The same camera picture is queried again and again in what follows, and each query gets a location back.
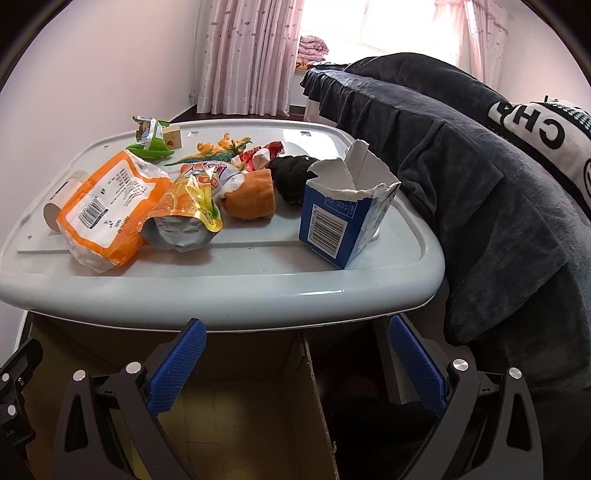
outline pink curtain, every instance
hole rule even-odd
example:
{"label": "pink curtain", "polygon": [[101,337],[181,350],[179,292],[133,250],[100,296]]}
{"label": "pink curtain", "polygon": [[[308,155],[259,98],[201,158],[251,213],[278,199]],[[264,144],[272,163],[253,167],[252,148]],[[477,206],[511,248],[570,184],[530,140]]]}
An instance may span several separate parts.
{"label": "pink curtain", "polygon": [[472,75],[496,90],[507,38],[507,11],[493,0],[466,0]]}
{"label": "pink curtain", "polygon": [[198,113],[288,115],[303,3],[214,1],[199,81]]}
{"label": "pink curtain", "polygon": [[462,52],[466,26],[464,3],[465,0],[435,0],[435,40],[431,46],[431,56],[456,67]]}

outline blue gripper pad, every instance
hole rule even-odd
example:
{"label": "blue gripper pad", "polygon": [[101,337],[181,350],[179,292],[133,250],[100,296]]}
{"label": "blue gripper pad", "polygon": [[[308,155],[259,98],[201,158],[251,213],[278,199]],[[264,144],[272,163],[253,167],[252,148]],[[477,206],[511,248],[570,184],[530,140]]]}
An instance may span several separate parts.
{"label": "blue gripper pad", "polygon": [[169,411],[205,349],[206,328],[195,322],[162,362],[150,382],[147,406],[153,418]]}
{"label": "blue gripper pad", "polygon": [[447,406],[445,380],[435,363],[400,315],[390,319],[388,336],[423,407],[441,417]]}

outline dark wood floor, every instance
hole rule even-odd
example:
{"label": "dark wood floor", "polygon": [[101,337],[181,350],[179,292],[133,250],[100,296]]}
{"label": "dark wood floor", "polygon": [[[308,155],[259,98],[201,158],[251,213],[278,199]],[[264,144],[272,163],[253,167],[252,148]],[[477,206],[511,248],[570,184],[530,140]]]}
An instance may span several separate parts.
{"label": "dark wood floor", "polygon": [[270,118],[276,120],[291,120],[295,122],[303,122],[304,121],[304,107],[301,106],[292,106],[290,108],[289,116],[283,115],[212,115],[211,113],[197,113],[197,106],[193,105],[187,111],[181,113],[176,118],[172,119],[173,123],[178,122],[193,122],[195,120],[211,120],[215,118]]}

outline green snack wrapper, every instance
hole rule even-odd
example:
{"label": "green snack wrapper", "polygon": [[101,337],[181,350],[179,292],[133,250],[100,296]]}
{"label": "green snack wrapper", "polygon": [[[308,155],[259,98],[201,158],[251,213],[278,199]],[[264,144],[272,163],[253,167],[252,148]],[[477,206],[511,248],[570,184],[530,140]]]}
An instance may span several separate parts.
{"label": "green snack wrapper", "polygon": [[144,160],[159,160],[173,154],[173,151],[164,143],[162,135],[162,127],[169,126],[170,122],[156,120],[149,116],[137,115],[132,118],[139,127],[135,133],[136,143],[127,147],[127,150]]}

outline silver pin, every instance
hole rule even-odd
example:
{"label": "silver pin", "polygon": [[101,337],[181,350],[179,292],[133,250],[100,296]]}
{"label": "silver pin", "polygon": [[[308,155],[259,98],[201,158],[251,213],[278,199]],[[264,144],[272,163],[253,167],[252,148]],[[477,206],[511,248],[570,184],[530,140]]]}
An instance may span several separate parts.
{"label": "silver pin", "polygon": [[72,375],[72,379],[74,382],[81,382],[86,378],[86,372],[84,370],[76,370],[74,375]]}
{"label": "silver pin", "polygon": [[459,370],[460,372],[465,372],[466,370],[468,370],[468,362],[461,358],[456,358],[453,361],[453,368]]}
{"label": "silver pin", "polygon": [[509,375],[515,378],[516,380],[519,380],[521,378],[521,370],[515,367],[511,367],[509,369]]}
{"label": "silver pin", "polygon": [[142,370],[142,364],[139,362],[131,362],[125,367],[125,371],[129,374],[136,374],[140,370]]}

